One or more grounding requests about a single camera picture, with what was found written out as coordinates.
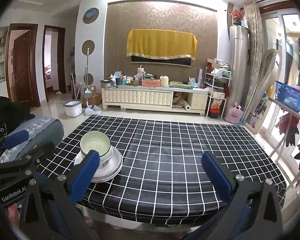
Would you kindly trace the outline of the large white patterned bowl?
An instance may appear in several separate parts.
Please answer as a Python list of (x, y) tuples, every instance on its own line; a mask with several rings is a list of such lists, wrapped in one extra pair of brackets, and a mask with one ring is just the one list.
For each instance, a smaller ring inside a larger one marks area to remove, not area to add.
[(99, 167), (105, 167), (112, 155), (113, 149), (106, 134), (100, 131), (91, 131), (83, 135), (80, 140), (81, 155), (84, 158), (90, 151), (96, 151), (100, 156)]

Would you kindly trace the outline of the large plain white plate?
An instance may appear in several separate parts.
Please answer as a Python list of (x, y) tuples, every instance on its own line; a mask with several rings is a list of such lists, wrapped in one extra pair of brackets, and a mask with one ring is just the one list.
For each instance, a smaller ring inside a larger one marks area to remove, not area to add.
[(92, 182), (102, 183), (114, 178), (121, 170), (123, 157), (113, 146), (110, 147), (110, 154), (100, 156), (100, 164), (96, 170)]

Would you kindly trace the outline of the white grey mop bucket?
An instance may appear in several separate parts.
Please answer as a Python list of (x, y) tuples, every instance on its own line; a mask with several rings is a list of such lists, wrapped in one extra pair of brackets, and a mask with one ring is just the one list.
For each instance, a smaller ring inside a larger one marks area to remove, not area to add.
[(82, 114), (82, 102), (80, 100), (70, 100), (63, 104), (65, 114), (75, 118)]

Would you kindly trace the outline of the clothes drying rack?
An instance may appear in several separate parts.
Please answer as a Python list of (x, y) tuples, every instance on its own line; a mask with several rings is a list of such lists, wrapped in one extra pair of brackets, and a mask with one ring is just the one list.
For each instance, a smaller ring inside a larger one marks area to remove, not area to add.
[[(294, 86), (293, 88), (300, 91), (300, 86)], [(288, 185), (288, 188), (297, 187), (300, 185), (300, 129), (298, 128), (298, 125), (300, 124), (300, 111), (295, 112), (285, 105), (279, 103), (274, 98), (269, 98), (269, 100), (286, 112), (285, 115), (279, 118), (279, 122), (277, 122), (275, 125), (279, 129), (279, 134), (283, 137), (273, 149), (271, 154), (279, 151), (277, 158), (280, 159), (285, 147), (294, 146), (299, 149), (299, 152), (293, 157), (294, 160), (299, 161), (298, 173)]]

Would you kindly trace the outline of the brown wooden door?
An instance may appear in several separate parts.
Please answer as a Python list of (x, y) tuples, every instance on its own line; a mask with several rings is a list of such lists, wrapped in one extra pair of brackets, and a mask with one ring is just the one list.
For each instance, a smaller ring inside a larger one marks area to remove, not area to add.
[(36, 81), (36, 37), (38, 25), (11, 23), (5, 46), (5, 77), (8, 97), (39, 107)]

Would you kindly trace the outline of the black white checkered tablecloth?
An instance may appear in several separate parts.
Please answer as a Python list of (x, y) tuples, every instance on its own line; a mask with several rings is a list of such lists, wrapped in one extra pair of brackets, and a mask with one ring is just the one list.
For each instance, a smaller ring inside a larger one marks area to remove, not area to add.
[(105, 183), (91, 183), (82, 205), (135, 222), (177, 225), (201, 223), (224, 207), (204, 172), (201, 157), (211, 152), (234, 174), (273, 181), (279, 203), (286, 181), (262, 146), (243, 127), (129, 119), (87, 118), (38, 170), (55, 179), (68, 173), (85, 133), (105, 133), (123, 157), (121, 171)]

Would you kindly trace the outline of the pink tote bag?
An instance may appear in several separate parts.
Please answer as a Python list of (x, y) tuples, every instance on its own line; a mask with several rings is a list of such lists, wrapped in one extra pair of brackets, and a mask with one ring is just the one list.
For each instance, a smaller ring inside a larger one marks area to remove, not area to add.
[(225, 121), (231, 124), (238, 124), (243, 116), (243, 111), (240, 105), (235, 105), (234, 107), (230, 107), (226, 116), (224, 117)]

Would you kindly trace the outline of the blue plastic basket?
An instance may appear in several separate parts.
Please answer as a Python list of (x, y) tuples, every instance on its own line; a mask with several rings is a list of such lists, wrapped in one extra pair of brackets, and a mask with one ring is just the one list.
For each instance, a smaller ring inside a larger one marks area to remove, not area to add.
[(295, 112), (300, 111), (300, 91), (280, 81), (276, 81), (274, 99)]

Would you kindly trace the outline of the paper roll in cabinet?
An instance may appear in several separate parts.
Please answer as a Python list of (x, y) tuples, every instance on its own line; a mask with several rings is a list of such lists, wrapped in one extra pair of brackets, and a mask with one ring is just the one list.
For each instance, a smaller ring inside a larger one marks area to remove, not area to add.
[(184, 105), (184, 108), (185, 108), (187, 111), (190, 111), (190, 110), (191, 110), (190, 105), (189, 105), (186, 101), (183, 101), (183, 105)]

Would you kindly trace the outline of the pink box on cabinet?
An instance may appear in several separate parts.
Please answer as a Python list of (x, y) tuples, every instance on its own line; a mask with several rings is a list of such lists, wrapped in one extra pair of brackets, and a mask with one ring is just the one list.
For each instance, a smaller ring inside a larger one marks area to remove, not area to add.
[(142, 86), (145, 87), (160, 87), (160, 80), (155, 79), (143, 79)]

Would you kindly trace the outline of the cream tufted TV cabinet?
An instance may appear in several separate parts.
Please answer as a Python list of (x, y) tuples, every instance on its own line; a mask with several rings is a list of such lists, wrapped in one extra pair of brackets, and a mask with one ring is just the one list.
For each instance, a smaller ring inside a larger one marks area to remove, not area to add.
[[(102, 105), (142, 111), (193, 113), (204, 115), (207, 105), (207, 90), (173, 87), (117, 86), (102, 89)], [(184, 108), (186, 101), (191, 110)]]

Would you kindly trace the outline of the white metal storage rack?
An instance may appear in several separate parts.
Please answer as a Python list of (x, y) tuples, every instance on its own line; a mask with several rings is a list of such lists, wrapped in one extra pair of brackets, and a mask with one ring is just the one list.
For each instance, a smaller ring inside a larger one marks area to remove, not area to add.
[(207, 63), (204, 77), (204, 88), (208, 98), (206, 116), (221, 119), (224, 115), (227, 98), (230, 95), (232, 72), (228, 66)]

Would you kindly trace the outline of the cream plastic jug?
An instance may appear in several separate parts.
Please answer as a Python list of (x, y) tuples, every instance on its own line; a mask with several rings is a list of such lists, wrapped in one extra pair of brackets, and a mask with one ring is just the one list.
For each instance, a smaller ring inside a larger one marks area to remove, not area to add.
[(169, 86), (169, 77), (168, 76), (161, 76), (160, 77), (160, 86), (161, 87), (168, 87)]

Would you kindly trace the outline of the yellow cloth TV cover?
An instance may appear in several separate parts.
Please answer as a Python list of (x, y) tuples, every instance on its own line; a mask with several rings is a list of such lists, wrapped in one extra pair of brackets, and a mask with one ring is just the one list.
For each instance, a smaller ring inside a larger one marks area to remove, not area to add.
[(161, 29), (132, 29), (127, 36), (126, 55), (155, 60), (197, 57), (194, 34)]

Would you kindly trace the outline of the tall standing air conditioner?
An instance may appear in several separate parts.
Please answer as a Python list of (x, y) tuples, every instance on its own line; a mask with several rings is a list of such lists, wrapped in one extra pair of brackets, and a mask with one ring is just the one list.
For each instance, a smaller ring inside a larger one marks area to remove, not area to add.
[(240, 103), (245, 86), (245, 74), (248, 60), (248, 30), (241, 25), (230, 27), (230, 60), (231, 71), (230, 94), (226, 101), (227, 108)]

